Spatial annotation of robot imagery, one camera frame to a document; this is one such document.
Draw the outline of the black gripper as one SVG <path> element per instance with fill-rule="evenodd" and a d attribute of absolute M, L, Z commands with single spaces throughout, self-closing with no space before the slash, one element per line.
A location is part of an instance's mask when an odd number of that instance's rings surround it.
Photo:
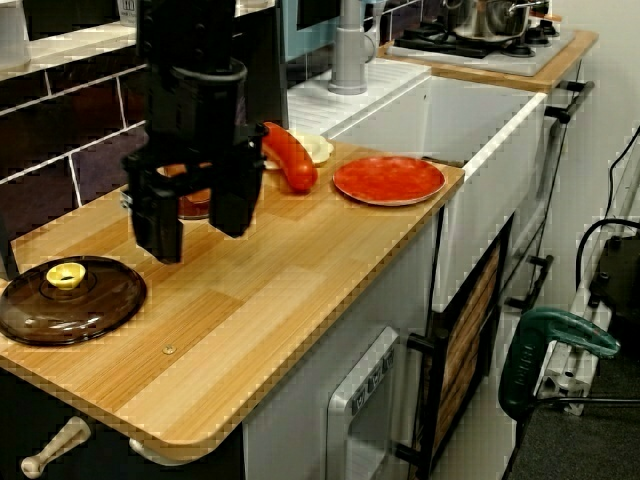
<path fill-rule="evenodd" d="M 178 196 L 157 169 L 213 166 L 209 223 L 231 238 L 248 229 L 261 189 L 261 127 L 237 119 L 248 71 L 202 73 L 150 67 L 145 74 L 144 147 L 122 160 L 130 177 L 131 220 L 138 246 L 165 264 L 181 260 Z"/>

